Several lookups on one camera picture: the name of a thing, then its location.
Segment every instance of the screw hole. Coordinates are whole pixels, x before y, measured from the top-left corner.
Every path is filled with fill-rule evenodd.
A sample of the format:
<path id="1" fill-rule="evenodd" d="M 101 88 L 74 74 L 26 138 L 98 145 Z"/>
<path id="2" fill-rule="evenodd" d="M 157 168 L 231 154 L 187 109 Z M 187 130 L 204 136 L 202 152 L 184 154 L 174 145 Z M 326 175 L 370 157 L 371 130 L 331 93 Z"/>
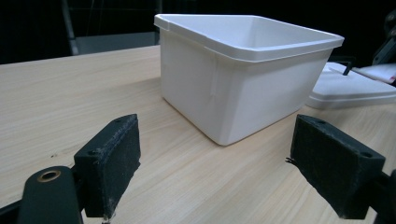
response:
<path id="1" fill-rule="evenodd" d="M 54 180 L 56 178 L 58 178 L 61 175 L 61 172 L 58 170 L 52 170 L 52 171 L 47 171 L 44 174 L 42 174 L 41 176 L 39 176 L 37 178 L 38 182 L 50 182 L 51 180 Z"/>
<path id="2" fill-rule="evenodd" d="M 90 156 L 94 156 L 96 154 L 98 154 L 98 151 L 96 151 L 96 150 L 91 150 L 88 152 L 88 155 L 90 155 Z"/>
<path id="3" fill-rule="evenodd" d="M 373 155 L 370 154 L 370 153 L 368 153 L 368 152 L 362 152 L 361 155 L 362 155 L 363 157 L 367 157 L 367 158 L 372 158 L 372 157 L 373 157 Z"/>

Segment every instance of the wooden table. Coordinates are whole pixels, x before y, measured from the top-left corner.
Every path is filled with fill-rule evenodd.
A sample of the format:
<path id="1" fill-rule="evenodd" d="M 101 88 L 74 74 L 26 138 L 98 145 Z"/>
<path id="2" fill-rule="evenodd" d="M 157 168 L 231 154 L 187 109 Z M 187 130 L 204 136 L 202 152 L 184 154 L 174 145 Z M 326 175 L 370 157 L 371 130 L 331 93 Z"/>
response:
<path id="1" fill-rule="evenodd" d="M 296 115 L 329 121 L 396 168 L 396 105 L 303 107 L 228 147 L 197 130 L 160 93 L 160 48 L 0 66 L 0 207 L 24 181 L 74 154 L 111 120 L 136 113 L 141 166 L 112 223 L 373 223 L 340 219 L 293 165 Z M 85 223 L 101 223 L 85 218 Z"/>

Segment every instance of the dark background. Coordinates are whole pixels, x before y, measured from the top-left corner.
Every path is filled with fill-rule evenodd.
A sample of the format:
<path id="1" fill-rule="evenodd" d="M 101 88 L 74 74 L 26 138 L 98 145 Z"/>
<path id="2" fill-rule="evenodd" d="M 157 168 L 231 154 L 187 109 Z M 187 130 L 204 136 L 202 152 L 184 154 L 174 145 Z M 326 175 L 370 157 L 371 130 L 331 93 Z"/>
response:
<path id="1" fill-rule="evenodd" d="M 70 56 L 61 0 L 0 2 L 0 64 Z M 67 0 L 75 36 L 155 32 L 157 0 Z M 258 15 L 345 38 L 332 55 L 371 65 L 396 1 L 163 0 L 162 13 Z"/>

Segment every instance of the white plastic container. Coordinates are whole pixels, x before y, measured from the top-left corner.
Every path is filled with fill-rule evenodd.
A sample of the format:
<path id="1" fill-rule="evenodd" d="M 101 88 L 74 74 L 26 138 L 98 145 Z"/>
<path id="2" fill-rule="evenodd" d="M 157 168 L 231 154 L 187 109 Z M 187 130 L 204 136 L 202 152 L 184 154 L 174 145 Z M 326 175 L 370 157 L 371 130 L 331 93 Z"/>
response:
<path id="1" fill-rule="evenodd" d="M 220 145 L 304 105 L 344 38 L 257 16 L 155 16 L 163 98 Z"/>

